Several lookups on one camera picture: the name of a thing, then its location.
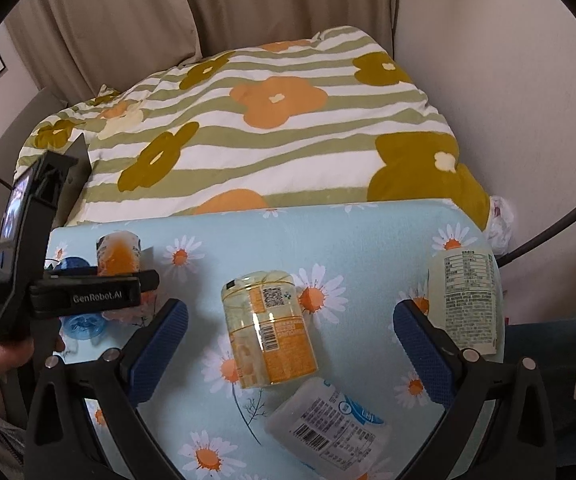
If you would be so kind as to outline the crumpled white plastic bag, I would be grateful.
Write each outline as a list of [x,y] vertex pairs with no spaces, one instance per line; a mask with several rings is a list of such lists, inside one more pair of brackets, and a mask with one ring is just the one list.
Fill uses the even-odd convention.
[[509,252],[514,227],[515,214],[512,205],[506,198],[492,195],[488,224],[483,233],[495,256],[504,256]]

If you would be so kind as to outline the white blue label bottle cup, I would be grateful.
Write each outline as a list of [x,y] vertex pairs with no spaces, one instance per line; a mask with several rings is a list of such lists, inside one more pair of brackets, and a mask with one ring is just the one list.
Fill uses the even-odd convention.
[[268,417],[265,431],[325,479],[358,479],[387,447],[391,427],[331,382],[309,378]]

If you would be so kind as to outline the beige curtains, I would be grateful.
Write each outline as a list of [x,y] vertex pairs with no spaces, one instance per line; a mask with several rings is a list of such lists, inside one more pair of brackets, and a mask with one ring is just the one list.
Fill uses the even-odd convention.
[[41,88],[76,103],[229,49],[351,25],[391,49],[399,0],[21,0],[7,30]]

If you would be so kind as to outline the orange label cut bottle cup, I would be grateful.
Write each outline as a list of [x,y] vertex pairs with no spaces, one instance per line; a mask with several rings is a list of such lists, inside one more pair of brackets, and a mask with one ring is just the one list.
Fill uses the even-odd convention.
[[97,240],[97,270],[102,276],[129,274],[151,269],[153,248],[143,248],[133,232],[116,231]]

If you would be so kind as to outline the striped floral bed duvet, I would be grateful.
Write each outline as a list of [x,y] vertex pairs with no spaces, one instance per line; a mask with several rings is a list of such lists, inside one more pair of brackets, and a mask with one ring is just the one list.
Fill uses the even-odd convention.
[[478,228],[492,200],[428,96],[367,32],[219,53],[41,119],[15,168],[83,140],[68,223],[446,200]]

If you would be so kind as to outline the grey open laptop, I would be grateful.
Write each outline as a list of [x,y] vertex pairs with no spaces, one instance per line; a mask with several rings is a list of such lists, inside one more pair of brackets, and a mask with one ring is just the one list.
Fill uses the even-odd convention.
[[53,229],[62,228],[67,224],[91,174],[88,146],[83,134],[76,138],[64,155],[74,159],[75,164],[68,168],[56,208],[56,217],[52,222]]

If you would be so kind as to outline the blue cut bottle cup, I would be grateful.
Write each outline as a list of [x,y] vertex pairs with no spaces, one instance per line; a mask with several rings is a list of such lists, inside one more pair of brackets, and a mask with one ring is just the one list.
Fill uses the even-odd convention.
[[[80,257],[65,257],[54,267],[56,271],[76,271],[82,275],[96,275],[97,268],[90,266],[87,260]],[[108,321],[101,313],[85,313],[61,316],[61,327],[64,336],[75,340],[90,340],[103,334]]]

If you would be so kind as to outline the pale green label bottle cup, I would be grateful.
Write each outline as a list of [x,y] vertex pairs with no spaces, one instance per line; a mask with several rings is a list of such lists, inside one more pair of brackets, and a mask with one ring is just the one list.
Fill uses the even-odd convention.
[[483,247],[438,252],[428,270],[428,318],[459,349],[493,356],[498,346],[495,258]]

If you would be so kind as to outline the daisy print light blue tablecloth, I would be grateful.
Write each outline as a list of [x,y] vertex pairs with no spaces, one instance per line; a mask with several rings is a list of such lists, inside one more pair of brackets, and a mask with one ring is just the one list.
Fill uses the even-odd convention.
[[188,479],[393,479],[442,415],[396,338],[428,268],[489,247],[447,200],[218,212],[54,231],[49,262],[127,237],[189,326],[139,411]]

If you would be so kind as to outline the yellow orange label bottle cup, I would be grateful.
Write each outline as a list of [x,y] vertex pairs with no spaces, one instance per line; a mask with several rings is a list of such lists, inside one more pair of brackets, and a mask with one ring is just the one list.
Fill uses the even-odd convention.
[[280,385],[317,372],[290,274],[243,275],[227,282],[221,297],[241,388]]

